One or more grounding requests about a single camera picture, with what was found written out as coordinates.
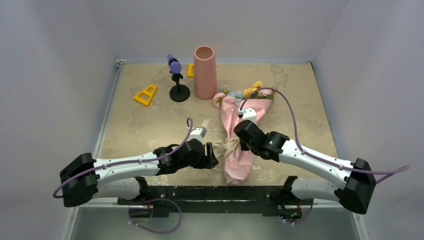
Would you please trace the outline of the cream printed ribbon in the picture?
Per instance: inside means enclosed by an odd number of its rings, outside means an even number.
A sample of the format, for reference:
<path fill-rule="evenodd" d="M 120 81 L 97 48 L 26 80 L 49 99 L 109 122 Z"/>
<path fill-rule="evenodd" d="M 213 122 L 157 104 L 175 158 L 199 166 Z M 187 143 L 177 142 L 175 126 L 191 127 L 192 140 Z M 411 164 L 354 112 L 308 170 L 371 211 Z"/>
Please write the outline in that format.
<path fill-rule="evenodd" d="M 234 152 L 237 148 L 237 146 L 240 144 L 240 139 L 235 137 L 226 138 L 224 142 L 218 141 L 217 143 L 214 143 L 213 149 L 216 151 L 217 155 L 216 157 L 223 157 L 224 159 L 227 158 L 232 152 Z"/>

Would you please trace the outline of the pink flower bouquet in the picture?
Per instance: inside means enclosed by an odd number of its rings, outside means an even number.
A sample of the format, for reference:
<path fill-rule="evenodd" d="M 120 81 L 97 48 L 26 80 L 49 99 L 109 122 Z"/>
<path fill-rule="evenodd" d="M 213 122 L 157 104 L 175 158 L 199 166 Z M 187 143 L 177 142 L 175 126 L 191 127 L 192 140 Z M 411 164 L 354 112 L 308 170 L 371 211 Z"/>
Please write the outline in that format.
<path fill-rule="evenodd" d="M 250 176 L 254 155 L 249 150 L 242 150 L 234 128 L 242 120 L 238 116 L 240 108 L 254 111 L 256 121 L 266 114 L 274 99 L 274 92 L 262 89 L 263 86 L 261 81 L 242 91 L 232 91 L 224 86 L 213 97 L 213 104 L 220 109 L 221 123 L 227 135 L 220 146 L 220 155 L 224 159 L 223 174 L 228 184 L 242 185 Z"/>

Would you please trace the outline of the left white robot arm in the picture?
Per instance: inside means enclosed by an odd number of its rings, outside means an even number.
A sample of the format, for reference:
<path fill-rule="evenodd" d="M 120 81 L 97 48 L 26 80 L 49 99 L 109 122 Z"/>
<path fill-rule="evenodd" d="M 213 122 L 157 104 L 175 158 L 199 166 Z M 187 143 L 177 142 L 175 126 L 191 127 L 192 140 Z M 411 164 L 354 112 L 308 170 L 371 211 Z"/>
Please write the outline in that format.
<path fill-rule="evenodd" d="M 59 190 L 66 208 L 96 198 L 121 198 L 142 205 L 149 199 L 148 189 L 141 183 L 134 186 L 127 179 L 139 181 L 142 177 L 174 174 L 187 167 L 213 169 L 218 164 L 212 143 L 203 144 L 196 139 L 133 157 L 95 159 L 91 153 L 82 153 L 60 171 Z"/>

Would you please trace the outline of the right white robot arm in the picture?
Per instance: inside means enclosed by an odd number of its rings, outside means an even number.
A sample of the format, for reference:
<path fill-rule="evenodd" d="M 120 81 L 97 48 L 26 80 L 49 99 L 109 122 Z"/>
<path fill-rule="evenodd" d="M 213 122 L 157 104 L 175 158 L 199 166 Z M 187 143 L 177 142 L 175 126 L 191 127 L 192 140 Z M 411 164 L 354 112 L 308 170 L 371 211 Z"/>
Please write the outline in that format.
<path fill-rule="evenodd" d="M 371 168 L 367 161 L 331 158 L 317 151 L 314 154 L 322 160 L 315 159 L 307 152 L 308 148 L 301 151 L 295 140 L 275 131 L 264 133 L 250 120 L 238 123 L 233 132 L 239 138 L 243 151 L 251 151 L 264 160 L 293 165 L 321 177 L 305 179 L 289 176 L 277 197 L 283 205 L 322 199 L 337 202 L 356 214 L 367 213 L 377 184 L 373 174 L 369 173 Z"/>

